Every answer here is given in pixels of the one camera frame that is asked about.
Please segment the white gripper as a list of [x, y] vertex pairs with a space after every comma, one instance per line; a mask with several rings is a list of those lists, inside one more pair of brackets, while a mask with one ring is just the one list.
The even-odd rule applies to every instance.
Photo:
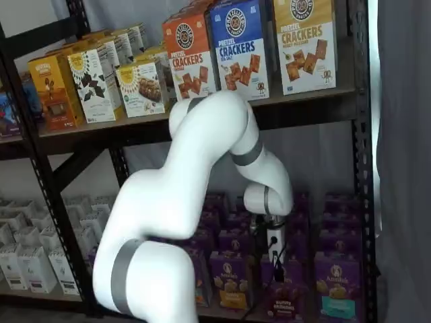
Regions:
[[268, 255], [273, 265], [273, 280], [284, 281], [284, 260], [286, 257], [285, 229], [268, 229]]

